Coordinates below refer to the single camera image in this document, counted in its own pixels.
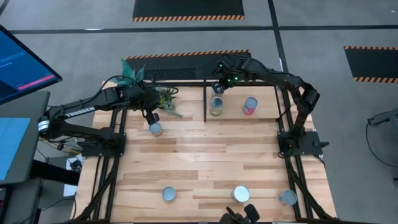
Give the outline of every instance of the green plant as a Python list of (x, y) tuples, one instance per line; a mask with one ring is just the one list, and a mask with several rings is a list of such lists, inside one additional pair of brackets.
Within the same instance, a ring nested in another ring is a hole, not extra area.
[(141, 83), (144, 80), (144, 69), (145, 65), (136, 73), (130, 65), (122, 58), (122, 67), (123, 67), (123, 76), (129, 78), (115, 78), (115, 82), (118, 85), (127, 85), (128, 87), (132, 87), (137, 83)]
[(165, 110), (167, 114), (176, 116), (178, 118), (182, 118), (182, 115), (175, 111), (175, 105), (172, 102), (173, 99), (176, 99), (176, 96), (173, 96), (174, 89), (167, 88), (160, 91), (160, 101), (159, 101), (159, 109)]

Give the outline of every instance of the plant leaf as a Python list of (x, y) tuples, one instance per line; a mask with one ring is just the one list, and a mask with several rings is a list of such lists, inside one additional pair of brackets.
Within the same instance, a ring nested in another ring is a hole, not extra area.
[(136, 80), (136, 71), (122, 58), (123, 75)]
[(144, 80), (144, 69), (145, 69), (145, 65), (137, 72), (137, 74), (136, 74), (137, 82), (141, 82)]

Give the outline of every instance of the pink can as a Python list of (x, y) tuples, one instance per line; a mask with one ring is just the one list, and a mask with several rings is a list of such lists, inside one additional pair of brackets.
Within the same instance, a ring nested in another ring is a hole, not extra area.
[(252, 115), (258, 104), (259, 102), (255, 98), (247, 98), (242, 108), (243, 113), (246, 115)]

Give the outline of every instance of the potted plant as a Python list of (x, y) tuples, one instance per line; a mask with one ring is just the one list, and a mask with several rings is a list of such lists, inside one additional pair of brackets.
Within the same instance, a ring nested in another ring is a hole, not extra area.
[(163, 88), (159, 91), (160, 93), (160, 101), (159, 101), (159, 109), (165, 110), (167, 114), (176, 116), (178, 118), (182, 118), (182, 115), (175, 111), (175, 104), (173, 103), (173, 99), (176, 99), (174, 92), (175, 88)]

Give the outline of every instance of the black floor mat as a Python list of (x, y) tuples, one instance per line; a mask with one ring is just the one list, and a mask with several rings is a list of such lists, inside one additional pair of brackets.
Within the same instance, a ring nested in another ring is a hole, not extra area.
[(398, 83), (398, 48), (344, 47), (357, 82)]
[(136, 0), (133, 22), (244, 19), (242, 0)]
[(125, 60), (136, 71), (145, 65), (144, 80), (196, 80), (195, 71), (197, 67), (227, 53), (251, 56), (249, 50), (220, 50), (130, 56), (126, 57)]

